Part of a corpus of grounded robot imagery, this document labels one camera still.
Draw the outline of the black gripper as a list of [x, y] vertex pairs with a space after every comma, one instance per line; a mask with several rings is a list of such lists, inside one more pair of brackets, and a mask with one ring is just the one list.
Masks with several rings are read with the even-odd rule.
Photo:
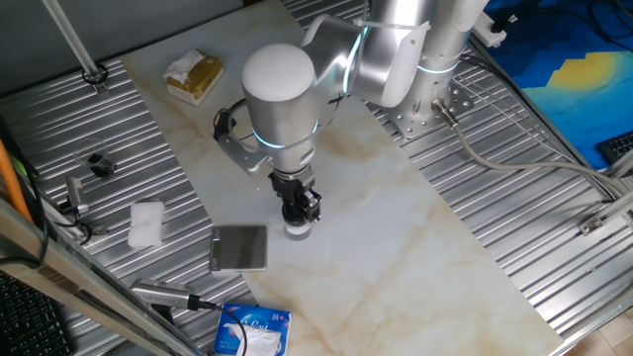
[[[274, 169], [269, 180], [277, 196], [282, 198], [282, 216], [285, 221], [301, 221], [303, 209], [305, 219], [317, 223], [321, 218], [321, 195], [314, 191], [315, 175], [310, 165], [295, 172], [283, 172]], [[304, 194], [304, 203], [297, 196]]]

